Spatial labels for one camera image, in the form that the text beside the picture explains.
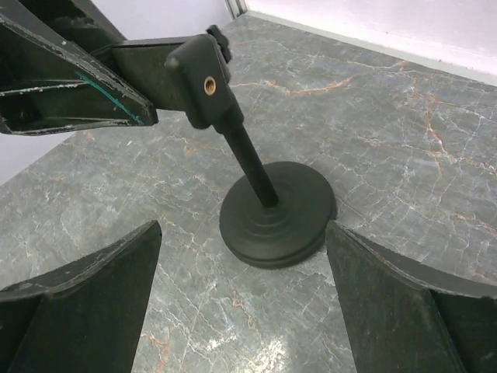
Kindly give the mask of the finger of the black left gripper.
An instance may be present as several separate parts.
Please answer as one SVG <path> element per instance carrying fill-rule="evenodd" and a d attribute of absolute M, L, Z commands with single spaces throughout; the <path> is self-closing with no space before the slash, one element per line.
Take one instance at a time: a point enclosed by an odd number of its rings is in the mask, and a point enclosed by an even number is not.
<path fill-rule="evenodd" d="M 108 33 L 111 37 L 118 41 L 126 40 L 126 37 L 91 0 L 74 0 L 73 3 L 85 14 L 85 16 L 89 17 L 101 30 Z"/>
<path fill-rule="evenodd" d="M 121 44 L 80 9 L 1 11 L 1 132 L 151 126 L 153 104 L 121 75 Z"/>

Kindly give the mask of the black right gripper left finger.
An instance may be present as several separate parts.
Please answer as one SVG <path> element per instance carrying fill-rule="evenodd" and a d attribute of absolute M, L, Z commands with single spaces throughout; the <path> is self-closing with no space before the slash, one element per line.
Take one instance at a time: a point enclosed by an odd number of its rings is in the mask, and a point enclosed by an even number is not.
<path fill-rule="evenodd" d="M 129 372 L 162 244 L 149 221 L 115 243 L 1 290 L 3 372 Z"/>

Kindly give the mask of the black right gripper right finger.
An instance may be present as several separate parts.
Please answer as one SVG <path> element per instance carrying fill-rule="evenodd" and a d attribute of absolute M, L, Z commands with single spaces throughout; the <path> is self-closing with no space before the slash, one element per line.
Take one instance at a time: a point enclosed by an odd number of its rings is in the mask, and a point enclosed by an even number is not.
<path fill-rule="evenodd" d="M 328 224 L 328 260 L 358 372 L 494 372 L 496 287 Z"/>

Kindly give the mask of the black phone stand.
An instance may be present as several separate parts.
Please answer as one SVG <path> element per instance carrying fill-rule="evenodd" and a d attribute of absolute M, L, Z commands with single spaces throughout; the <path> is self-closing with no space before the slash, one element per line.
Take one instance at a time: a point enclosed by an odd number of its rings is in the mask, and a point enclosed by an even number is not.
<path fill-rule="evenodd" d="M 312 256 L 337 215 L 328 180 L 298 162 L 263 164 L 229 85 L 229 42 L 217 26 L 181 38 L 127 40 L 113 48 L 123 78 L 159 110 L 182 111 L 193 127 L 212 127 L 243 176 L 221 205 L 225 245 L 248 265 L 276 269 Z"/>

